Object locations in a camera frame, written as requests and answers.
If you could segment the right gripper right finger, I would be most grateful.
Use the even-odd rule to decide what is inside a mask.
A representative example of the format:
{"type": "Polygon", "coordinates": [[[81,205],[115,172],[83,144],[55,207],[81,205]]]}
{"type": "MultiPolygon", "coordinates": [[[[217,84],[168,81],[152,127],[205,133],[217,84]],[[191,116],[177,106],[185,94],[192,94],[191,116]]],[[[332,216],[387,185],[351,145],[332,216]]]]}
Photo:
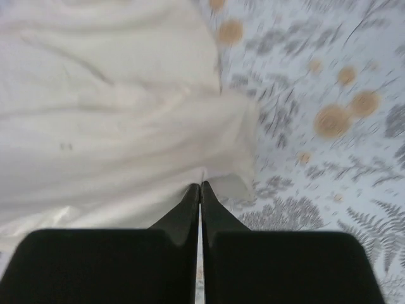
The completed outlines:
{"type": "Polygon", "coordinates": [[[252,231],[201,186],[206,303],[379,304],[357,239],[343,232],[252,231]]]}

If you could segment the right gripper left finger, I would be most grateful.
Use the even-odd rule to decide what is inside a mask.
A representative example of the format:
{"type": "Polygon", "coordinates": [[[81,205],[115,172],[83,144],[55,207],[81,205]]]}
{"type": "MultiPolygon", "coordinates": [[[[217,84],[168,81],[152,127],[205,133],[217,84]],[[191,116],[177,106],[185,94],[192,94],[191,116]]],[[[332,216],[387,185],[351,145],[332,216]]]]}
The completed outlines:
{"type": "Polygon", "coordinates": [[[200,187],[148,229],[41,229],[17,246],[2,303],[194,303],[200,187]]]}

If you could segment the cream white t shirt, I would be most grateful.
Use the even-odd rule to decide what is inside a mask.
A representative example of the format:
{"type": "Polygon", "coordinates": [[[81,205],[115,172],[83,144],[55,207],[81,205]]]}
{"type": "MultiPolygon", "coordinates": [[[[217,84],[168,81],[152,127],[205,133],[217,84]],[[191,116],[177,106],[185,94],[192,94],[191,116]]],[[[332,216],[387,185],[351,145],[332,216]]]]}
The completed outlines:
{"type": "Polygon", "coordinates": [[[258,110],[191,1],[1,2],[1,249],[149,227],[190,184],[253,196],[258,110]]]}

